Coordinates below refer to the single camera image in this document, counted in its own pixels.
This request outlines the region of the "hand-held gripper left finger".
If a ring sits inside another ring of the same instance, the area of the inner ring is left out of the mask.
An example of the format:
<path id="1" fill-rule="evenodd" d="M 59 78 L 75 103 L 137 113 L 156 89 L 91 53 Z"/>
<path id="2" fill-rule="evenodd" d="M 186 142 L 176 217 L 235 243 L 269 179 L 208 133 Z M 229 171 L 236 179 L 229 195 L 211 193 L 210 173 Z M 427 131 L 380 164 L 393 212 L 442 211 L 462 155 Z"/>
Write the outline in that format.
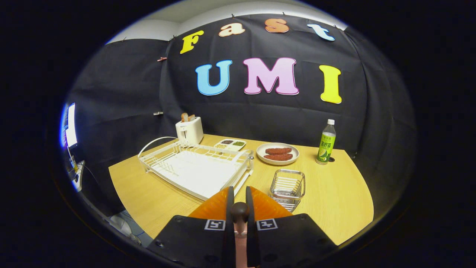
<path id="1" fill-rule="evenodd" d="M 188 217 L 173 216 L 148 250 L 182 268 L 234 268 L 233 204 L 234 189 L 226 187 Z"/>

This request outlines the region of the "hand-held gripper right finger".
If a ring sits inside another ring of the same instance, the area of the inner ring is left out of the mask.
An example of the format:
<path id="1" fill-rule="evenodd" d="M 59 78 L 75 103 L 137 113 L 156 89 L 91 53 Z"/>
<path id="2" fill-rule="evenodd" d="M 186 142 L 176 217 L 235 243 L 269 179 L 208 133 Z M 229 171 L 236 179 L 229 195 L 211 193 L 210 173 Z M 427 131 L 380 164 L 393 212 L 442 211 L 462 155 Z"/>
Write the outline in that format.
<path id="1" fill-rule="evenodd" d="M 337 245 L 308 214 L 262 217 L 267 207 L 260 204 L 260 197 L 268 204 L 275 204 L 274 199 L 260 190 L 246 188 L 245 200 L 250 211 L 246 242 L 248 267 L 312 268 L 336 251 Z"/>

